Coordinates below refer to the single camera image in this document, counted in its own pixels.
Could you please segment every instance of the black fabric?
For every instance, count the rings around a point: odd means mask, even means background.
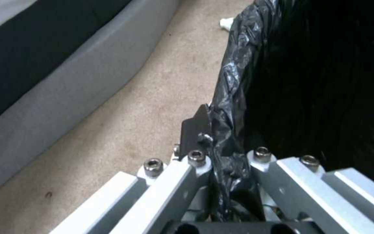
[[[130,0],[39,0],[0,26],[0,114]]]

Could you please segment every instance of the metal rod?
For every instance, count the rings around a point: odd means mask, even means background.
[[[197,192],[196,171],[172,161],[110,233],[160,233],[180,220]]]
[[[297,158],[271,162],[267,170],[251,154],[248,160],[257,181],[288,218],[308,215],[326,233],[374,234],[370,219]]]
[[[108,233],[146,189],[144,179],[118,172],[50,233]]]
[[[331,188],[374,221],[374,182],[353,168],[323,175]]]

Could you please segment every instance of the black part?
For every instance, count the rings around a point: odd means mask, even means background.
[[[186,119],[181,123],[180,160],[191,150],[201,150],[207,154],[206,146],[201,144],[198,138],[200,133],[211,134],[207,112],[208,106],[203,104],[196,111],[193,118]]]
[[[161,234],[321,234],[314,222],[169,222]]]

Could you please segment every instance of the hex socket bolt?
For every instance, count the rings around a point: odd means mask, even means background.
[[[149,158],[144,162],[145,175],[149,177],[157,177],[164,170],[163,163],[161,159]]]
[[[318,159],[311,155],[304,155],[300,157],[300,162],[308,167],[312,172],[316,172],[319,167]]]
[[[206,164],[206,155],[200,150],[192,150],[187,156],[188,163],[194,167],[200,167]]]
[[[270,156],[271,155],[272,154],[270,153],[270,151],[266,147],[263,147],[263,146],[258,147],[254,151],[254,158],[255,158],[256,161],[258,161],[260,163],[270,162]]]

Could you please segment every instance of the white object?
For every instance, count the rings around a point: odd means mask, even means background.
[[[230,31],[230,27],[232,27],[233,24],[233,17],[227,18],[227,19],[221,19],[220,20],[220,27],[225,29],[226,31]]]

